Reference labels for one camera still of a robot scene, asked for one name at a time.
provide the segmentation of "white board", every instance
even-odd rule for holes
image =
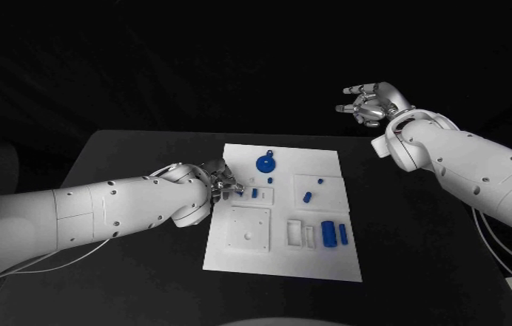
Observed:
[[[268,150],[272,150],[277,165],[274,171],[265,174],[257,170],[257,159]],[[215,204],[203,269],[360,282],[337,152],[226,144],[223,159],[246,191],[242,197],[229,194],[229,198]],[[323,179],[321,185],[317,184],[319,177]],[[258,190],[255,198],[252,198],[252,189]],[[304,189],[313,193],[308,204],[301,201]],[[236,214],[239,209],[251,209],[242,211],[248,219],[245,222],[248,229],[239,231],[232,231],[233,208]],[[264,222],[259,219],[262,211],[268,212],[268,249],[261,250],[264,243],[252,240],[255,238],[252,229],[258,229],[262,225],[259,225],[259,222]],[[297,244],[298,223],[293,223],[295,239],[293,246],[288,246],[288,220],[301,222],[301,244]],[[334,248],[323,245],[321,221],[326,220],[333,221],[336,227],[337,247]],[[342,245],[339,224],[346,225],[347,245]],[[252,235],[251,239],[245,240],[244,236],[248,232]],[[259,232],[257,235],[258,238],[265,236]],[[233,237],[241,244],[236,248],[232,248],[232,244],[226,246]]]

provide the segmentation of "small blue part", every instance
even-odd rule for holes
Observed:
[[[323,245],[326,247],[336,247],[336,228],[332,221],[321,221],[321,236],[323,236]]]
[[[304,203],[308,203],[308,201],[311,200],[311,192],[310,191],[306,193],[303,200],[304,200]]]
[[[345,224],[339,224],[339,236],[342,238],[342,245],[347,245],[349,244],[349,239],[346,238]]]
[[[255,167],[259,172],[270,173],[275,168],[275,160],[272,159],[272,150],[267,151],[267,155],[261,156],[255,161]]]

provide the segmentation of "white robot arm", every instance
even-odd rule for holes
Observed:
[[[368,127],[388,118],[385,134],[372,140],[379,157],[391,155],[409,172],[427,169],[443,189],[469,206],[512,226],[512,150],[458,130],[441,114],[415,109],[386,82],[343,89],[359,94],[355,104],[336,106]]]
[[[244,192],[223,160],[176,163],[151,176],[0,197],[0,275],[29,259],[144,231],[196,225],[220,190]]]

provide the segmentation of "black background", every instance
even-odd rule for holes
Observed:
[[[59,186],[99,129],[376,137],[333,110],[376,81],[512,147],[510,15],[512,0],[1,0],[19,192]]]

